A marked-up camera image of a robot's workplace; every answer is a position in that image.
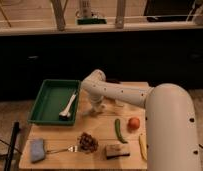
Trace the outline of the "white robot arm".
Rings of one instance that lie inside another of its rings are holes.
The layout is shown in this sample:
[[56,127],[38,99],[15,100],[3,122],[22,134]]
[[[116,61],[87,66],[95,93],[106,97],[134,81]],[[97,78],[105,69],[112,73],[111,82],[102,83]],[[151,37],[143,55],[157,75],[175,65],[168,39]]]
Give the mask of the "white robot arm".
[[81,87],[93,108],[109,97],[145,109],[148,171],[202,171],[194,104],[185,89],[171,83],[108,83],[100,69],[82,80]]

